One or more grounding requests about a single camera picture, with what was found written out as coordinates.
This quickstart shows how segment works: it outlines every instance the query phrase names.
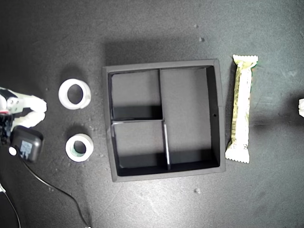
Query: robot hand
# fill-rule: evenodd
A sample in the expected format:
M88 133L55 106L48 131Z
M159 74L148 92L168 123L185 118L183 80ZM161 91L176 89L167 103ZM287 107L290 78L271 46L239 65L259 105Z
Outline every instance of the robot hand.
M43 121L47 111L47 103L36 96L19 94L0 87L0 113L22 113L24 108L30 108L32 112L24 117L15 118L11 131L17 125L30 128Z

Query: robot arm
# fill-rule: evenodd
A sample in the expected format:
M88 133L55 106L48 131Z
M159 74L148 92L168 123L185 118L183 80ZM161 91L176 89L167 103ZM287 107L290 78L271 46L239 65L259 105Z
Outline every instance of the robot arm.
M11 130L21 125L27 128L34 127L44 120L47 103L33 95L25 95L0 87L0 113L22 113L24 108L30 108L31 113L24 117L14 118Z
M15 118L24 108L32 112ZM11 155L27 161L37 160L43 145L43 135L29 129L44 120L47 103L33 95L24 95L0 87L0 145L8 145Z

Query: small hole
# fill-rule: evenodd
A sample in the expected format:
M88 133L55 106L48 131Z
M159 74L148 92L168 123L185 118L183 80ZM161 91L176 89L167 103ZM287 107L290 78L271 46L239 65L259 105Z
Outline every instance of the small hole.
M67 92L67 97L73 104L78 104L83 96L84 92L79 85L72 85Z
M81 141L76 141L74 143L74 149L77 153L84 154L86 152L86 146Z

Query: black tabletop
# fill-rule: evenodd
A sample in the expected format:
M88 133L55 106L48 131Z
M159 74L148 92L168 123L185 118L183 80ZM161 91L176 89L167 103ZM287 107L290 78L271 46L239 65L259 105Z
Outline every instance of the black tabletop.
M48 104L35 129L44 151L31 168L71 193L93 228L304 226L304 2L302 0L80 0L0 3L0 86ZM250 108L250 164L223 173L113 183L105 139L102 67L218 58L230 136L233 54L258 55ZM86 81L90 105L67 110L58 89ZM90 135L95 150L71 161L65 144ZM23 228L84 228L71 199L36 180L2 148L0 180ZM0 223L17 227L0 194Z

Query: white tape roll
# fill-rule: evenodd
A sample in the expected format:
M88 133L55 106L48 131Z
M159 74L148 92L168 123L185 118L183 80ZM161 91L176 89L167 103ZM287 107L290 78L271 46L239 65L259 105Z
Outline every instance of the white tape roll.
M83 91L82 100L78 104L72 103L67 97L67 92L73 85L78 85ZM62 83L62 85L59 88L58 96L61 104L65 108L71 110L85 108L91 102L90 87L87 85L87 83L77 79L68 79L67 81Z
M85 153L78 153L75 148L74 144L76 141L81 141L86 148ZM76 134L69 138L66 144L66 153L70 159L75 162L83 162L87 160L91 154L93 153L94 144L92 139L86 134Z

